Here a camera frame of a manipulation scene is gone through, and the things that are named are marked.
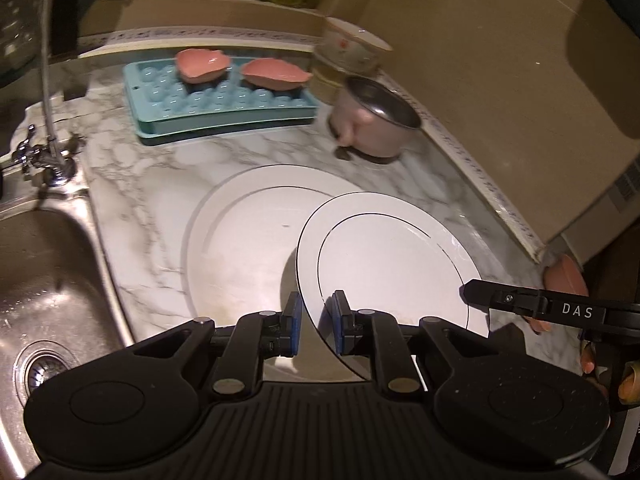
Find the person's right hand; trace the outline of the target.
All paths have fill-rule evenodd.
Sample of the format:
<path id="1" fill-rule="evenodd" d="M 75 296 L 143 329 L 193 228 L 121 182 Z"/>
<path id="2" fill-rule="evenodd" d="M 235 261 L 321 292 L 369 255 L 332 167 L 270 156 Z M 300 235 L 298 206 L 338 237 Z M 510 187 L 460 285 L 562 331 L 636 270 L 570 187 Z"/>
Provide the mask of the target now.
<path id="1" fill-rule="evenodd" d="M 608 397 L 622 405 L 639 404 L 639 313 L 613 309 L 587 309 L 587 313 L 543 318 L 526 316 L 537 333 L 552 325 L 578 328 L 580 368 Z"/>

